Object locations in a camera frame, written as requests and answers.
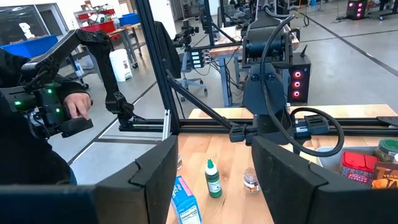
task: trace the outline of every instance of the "person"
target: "person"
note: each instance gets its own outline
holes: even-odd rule
[[[21,67],[29,58],[0,49],[0,88],[18,85]],[[72,118],[88,119],[89,94],[77,83],[57,75],[57,95]],[[35,138],[24,115],[0,115],[0,184],[75,184],[68,163],[45,139]]]

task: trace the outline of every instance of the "blue carton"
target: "blue carton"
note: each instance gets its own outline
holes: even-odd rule
[[[197,199],[181,176],[177,176],[175,179],[172,206],[179,224],[201,224]]]
[[[123,15],[119,18],[120,26],[134,25],[139,23],[139,16],[135,13]]]

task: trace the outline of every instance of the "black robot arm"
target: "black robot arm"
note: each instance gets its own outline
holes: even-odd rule
[[[71,30],[45,55],[23,65],[19,86],[0,89],[1,115],[23,113],[29,122],[31,112],[38,108],[39,112],[33,119],[36,124],[41,124],[46,138],[57,133],[69,137],[91,128],[91,120],[70,119],[68,110],[62,107],[54,91],[60,86],[54,82],[60,64],[80,44],[87,46],[97,61],[106,89],[106,109],[118,116],[121,126],[127,125],[134,116],[134,106],[119,91],[109,58],[109,53],[113,50],[111,40],[102,31],[87,32],[81,29]]]

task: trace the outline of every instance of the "person's hand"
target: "person's hand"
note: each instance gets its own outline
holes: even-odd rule
[[[69,94],[63,101],[63,104],[69,109],[72,118],[82,116],[88,118],[87,111],[91,107],[91,99],[87,93],[72,93]]]

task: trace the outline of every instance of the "window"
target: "window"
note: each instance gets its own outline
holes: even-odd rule
[[[36,37],[47,35],[35,6],[0,7],[0,45],[27,40],[21,24],[30,26],[30,33]]]

